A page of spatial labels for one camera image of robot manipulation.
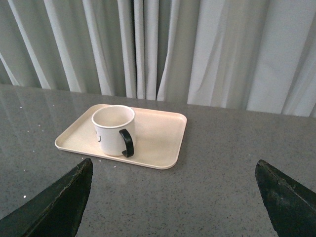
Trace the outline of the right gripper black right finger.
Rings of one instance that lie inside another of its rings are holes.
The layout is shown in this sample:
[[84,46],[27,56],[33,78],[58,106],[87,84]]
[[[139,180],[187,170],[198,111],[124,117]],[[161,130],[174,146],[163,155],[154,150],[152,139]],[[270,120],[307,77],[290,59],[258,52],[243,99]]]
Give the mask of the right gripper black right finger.
[[255,167],[257,185],[279,237],[316,235],[316,194],[264,160]]

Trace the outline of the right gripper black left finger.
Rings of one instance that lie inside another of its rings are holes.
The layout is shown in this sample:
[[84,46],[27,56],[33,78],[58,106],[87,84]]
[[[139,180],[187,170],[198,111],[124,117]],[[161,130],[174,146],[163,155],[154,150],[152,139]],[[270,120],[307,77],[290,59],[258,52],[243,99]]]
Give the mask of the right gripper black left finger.
[[93,163],[86,158],[0,221],[2,237],[74,237],[89,198]]

